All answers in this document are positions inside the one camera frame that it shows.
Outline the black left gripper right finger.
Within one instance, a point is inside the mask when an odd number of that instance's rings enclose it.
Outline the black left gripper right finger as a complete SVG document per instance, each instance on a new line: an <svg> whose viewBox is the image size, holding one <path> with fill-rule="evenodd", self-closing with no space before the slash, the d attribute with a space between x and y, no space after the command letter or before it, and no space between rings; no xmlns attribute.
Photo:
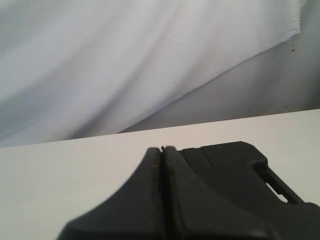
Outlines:
<svg viewBox="0 0 320 240"><path fill-rule="evenodd" d="M168 240L278 240L269 223L208 187L173 146L162 147L162 201Z"/></svg>

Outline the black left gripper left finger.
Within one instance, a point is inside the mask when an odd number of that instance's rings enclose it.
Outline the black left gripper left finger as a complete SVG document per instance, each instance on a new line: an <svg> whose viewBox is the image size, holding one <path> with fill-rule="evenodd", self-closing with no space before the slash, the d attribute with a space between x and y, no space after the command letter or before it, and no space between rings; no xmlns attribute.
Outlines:
<svg viewBox="0 0 320 240"><path fill-rule="evenodd" d="M130 178L106 201L69 221L60 240L161 240L161 151L148 148Z"/></svg>

